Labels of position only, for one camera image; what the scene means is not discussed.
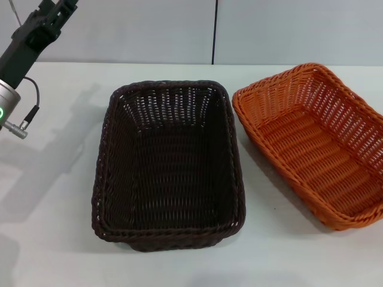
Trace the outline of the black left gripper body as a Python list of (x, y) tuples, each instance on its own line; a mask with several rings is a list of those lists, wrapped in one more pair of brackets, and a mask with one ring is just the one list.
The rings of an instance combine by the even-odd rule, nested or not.
[(60, 35), (62, 13), (53, 10), (43, 15), (34, 11), (12, 35), (11, 44), (1, 56), (1, 80), (17, 88), (42, 51)]

